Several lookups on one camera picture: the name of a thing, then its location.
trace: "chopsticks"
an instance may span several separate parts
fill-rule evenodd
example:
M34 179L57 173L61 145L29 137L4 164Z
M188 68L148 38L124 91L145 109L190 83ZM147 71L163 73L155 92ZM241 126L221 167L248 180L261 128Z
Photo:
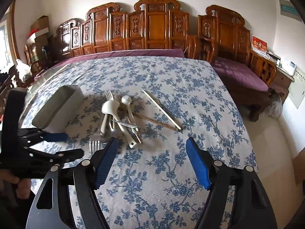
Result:
M139 117L139 118L141 118L141 119L144 119L144 120L150 121L150 122L152 122L152 123L155 123L155 124L157 124L157 125L166 127L166 128L168 128L168 129L170 129L170 130L177 131L177 129L176 129L175 127L172 127L172 126L170 126L170 125L168 125L168 124L163 124L163 123L161 123L161 122L159 122L159 121L156 121L156 120L154 120L154 119L145 117L145 116L143 116L143 115L141 115L141 114L133 113L133 115L134 115L134 116L137 116L137 117Z
M161 110L161 112L162 113L164 113L165 114L165 116L167 117L167 118L169 118L169 120L179 129L179 130L181 130L181 127L179 127L178 126L178 124L162 109L162 107L160 107L159 106L159 104L158 103L156 103L156 101L154 100L154 99L152 99L151 97L150 97L150 95L149 94L147 94L147 92L144 90L144 89L142 89L142 91L144 92L144 94L145 95L147 95L148 96L148 98Z

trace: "white plastic spoon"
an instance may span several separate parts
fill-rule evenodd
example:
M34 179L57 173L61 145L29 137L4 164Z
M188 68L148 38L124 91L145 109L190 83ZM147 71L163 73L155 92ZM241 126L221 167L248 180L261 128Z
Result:
M114 101L114 100L106 101L102 106L102 113L112 115L116 121L121 121L119 116L117 115L117 110L119 106L120 103L118 101ZM132 138L132 136L130 136L129 132L126 130L124 126L122 126L121 124L118 125L121 131L124 133L128 141L129 147L134 148L134 146L137 144L135 140Z

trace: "blue gripper pad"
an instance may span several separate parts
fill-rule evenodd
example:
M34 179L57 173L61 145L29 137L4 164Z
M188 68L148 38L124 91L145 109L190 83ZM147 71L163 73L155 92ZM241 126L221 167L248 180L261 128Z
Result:
M190 159L199 184L202 185L205 189L209 189L211 186L209 170L202 157L200 156L199 151L202 150L199 149L193 138L189 138L186 141L186 153Z
M99 166L96 168L96 177L94 184L97 189L99 189L101 185L105 184L106 178L109 174L118 149L118 140L114 139L109 148L107 149Z

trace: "wooden cabinet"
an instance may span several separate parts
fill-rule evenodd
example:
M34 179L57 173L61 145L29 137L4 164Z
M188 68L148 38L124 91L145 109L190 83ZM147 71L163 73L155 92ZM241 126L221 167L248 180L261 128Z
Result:
M285 73L280 68L277 68L276 75L274 80L269 86L269 89L275 90L278 94L280 94L282 99L282 104L286 100L288 93L289 93L289 85L291 82L294 82L294 78L289 74Z

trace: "wall sign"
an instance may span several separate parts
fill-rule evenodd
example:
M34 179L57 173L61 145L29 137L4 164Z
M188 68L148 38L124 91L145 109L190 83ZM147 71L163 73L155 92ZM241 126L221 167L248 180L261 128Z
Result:
M292 5L290 1L280 0L281 15L288 16L290 18L302 21L298 11Z

